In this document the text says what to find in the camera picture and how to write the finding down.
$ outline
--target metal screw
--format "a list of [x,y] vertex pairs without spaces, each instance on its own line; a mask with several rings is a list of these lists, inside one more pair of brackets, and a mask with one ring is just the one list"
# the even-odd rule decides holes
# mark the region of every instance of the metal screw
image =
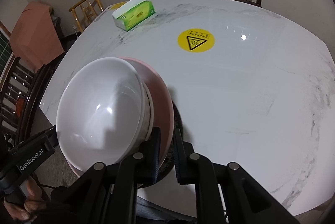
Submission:
[[95,163],[94,166],[93,166],[93,168],[95,170],[101,170],[101,169],[103,169],[103,166],[104,166],[103,163]]
[[238,165],[238,163],[236,163],[236,162],[231,162],[230,164],[229,164],[229,168],[230,169],[232,169],[232,170],[236,170],[236,169],[238,169],[240,166]]
[[137,160],[142,159],[143,156],[144,155],[141,152],[136,152],[136,153],[133,154],[134,159],[137,159]]
[[190,159],[192,160],[198,160],[200,158],[200,155],[198,153],[191,153]]

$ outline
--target brown cloth cover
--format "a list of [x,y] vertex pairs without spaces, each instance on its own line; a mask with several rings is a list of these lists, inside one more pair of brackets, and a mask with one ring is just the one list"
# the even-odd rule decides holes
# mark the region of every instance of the brown cloth cover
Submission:
[[34,1],[23,10],[9,43],[14,56],[21,57],[34,72],[64,52],[49,6]]

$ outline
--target stacked dishes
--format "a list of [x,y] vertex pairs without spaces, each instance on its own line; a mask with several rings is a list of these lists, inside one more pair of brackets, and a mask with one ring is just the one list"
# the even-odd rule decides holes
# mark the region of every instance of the stacked dishes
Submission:
[[56,117],[61,151],[80,176],[96,162],[120,162],[161,129],[160,164],[173,134],[173,107],[160,76],[133,58],[101,58],[69,82]]

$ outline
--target cable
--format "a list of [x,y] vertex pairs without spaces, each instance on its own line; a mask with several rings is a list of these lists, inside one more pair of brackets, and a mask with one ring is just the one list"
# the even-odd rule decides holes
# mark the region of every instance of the cable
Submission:
[[51,188],[51,189],[56,189],[56,187],[53,187],[53,186],[49,186],[49,185],[46,185],[46,184],[38,184],[39,187],[47,187],[47,188]]

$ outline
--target pink plate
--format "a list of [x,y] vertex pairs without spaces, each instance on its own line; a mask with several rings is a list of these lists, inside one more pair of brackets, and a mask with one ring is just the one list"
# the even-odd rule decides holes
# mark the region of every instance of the pink plate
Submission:
[[[163,163],[171,145],[174,129],[174,112],[170,93],[158,73],[146,63],[127,57],[120,57],[129,62],[138,72],[141,80],[147,85],[155,110],[154,127],[160,128],[160,162]],[[83,172],[68,162],[72,171],[80,177]]]

